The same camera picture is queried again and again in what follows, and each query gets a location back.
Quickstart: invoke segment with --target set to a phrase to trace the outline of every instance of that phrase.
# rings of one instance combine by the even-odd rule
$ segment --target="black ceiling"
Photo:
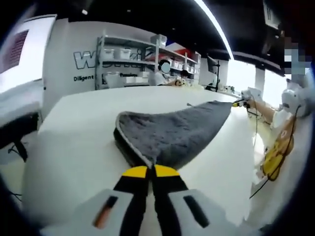
[[[130,25],[166,35],[171,40],[202,55],[206,55],[209,49],[225,50],[223,41],[213,24],[193,0],[42,0],[40,2],[36,15],[57,13],[59,18],[69,18],[69,21],[106,21]],[[262,0],[204,0],[204,2],[219,22],[233,51],[282,64],[284,60],[282,43],[274,42],[269,56],[262,54],[267,35],[270,32],[272,35],[276,33],[265,25]],[[81,14],[82,8],[88,8],[87,16]]]

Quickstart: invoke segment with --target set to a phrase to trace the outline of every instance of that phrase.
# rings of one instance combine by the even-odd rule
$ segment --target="shelving unit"
[[[158,60],[160,54],[165,54],[168,57],[170,57],[173,60],[184,62],[184,68],[186,69],[187,66],[194,66],[198,65],[198,62],[194,61],[193,59],[190,59],[187,57],[187,54],[185,56],[180,55],[176,52],[170,51],[166,48],[160,47],[160,43],[157,40],[156,44],[153,44],[151,42],[144,42],[137,39],[130,39],[130,38],[124,38],[124,37],[116,37],[116,36],[107,36],[103,33],[103,36],[101,38],[97,39],[96,44],[96,62],[95,62],[95,89],[99,89],[100,87],[103,87],[103,78],[102,74],[104,73],[103,66],[108,64],[137,64],[141,65],[141,71],[145,71],[145,68],[148,67],[152,69],[153,71],[158,70]],[[117,46],[117,47],[125,47],[125,48],[134,48],[141,51],[140,58],[141,59],[135,59],[135,60],[125,60],[125,59],[106,59],[101,60],[100,54],[101,50],[104,47],[108,46]],[[155,55],[154,61],[147,60],[147,52],[149,52],[149,55]],[[171,67],[171,71],[177,71],[180,72],[182,69]]]

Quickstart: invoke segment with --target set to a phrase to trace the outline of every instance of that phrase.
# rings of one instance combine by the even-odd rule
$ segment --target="yellow object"
[[[173,168],[161,165],[155,165],[157,177],[179,176],[179,173]]]
[[[262,171],[270,181],[277,179],[280,168],[284,162],[285,156],[280,153],[280,151],[279,142],[275,142],[273,148],[265,156]]]
[[[136,178],[145,178],[147,174],[146,166],[137,166],[126,170],[123,173],[123,176],[126,177],[136,177]]]

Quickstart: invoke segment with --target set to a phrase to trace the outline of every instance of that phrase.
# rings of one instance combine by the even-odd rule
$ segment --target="gray fabric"
[[[230,102],[206,102],[167,114],[124,112],[116,128],[139,158],[179,169],[216,136],[230,114]]]

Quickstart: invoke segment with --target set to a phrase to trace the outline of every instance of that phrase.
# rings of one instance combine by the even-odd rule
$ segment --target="ceiling light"
[[[225,34],[223,33],[223,30],[221,28],[221,26],[219,25],[218,21],[216,20],[215,16],[212,14],[212,12],[210,11],[210,9],[206,6],[206,4],[202,1],[202,0],[194,0],[198,6],[200,6],[200,8],[204,11],[204,13],[206,13],[206,15],[209,17],[210,21],[212,22],[212,24],[214,25],[214,27],[216,28],[216,30],[218,31],[224,45],[225,48],[230,56],[231,60],[234,60],[234,56],[232,54],[232,50],[230,45],[228,44],[228,41],[225,37]]]

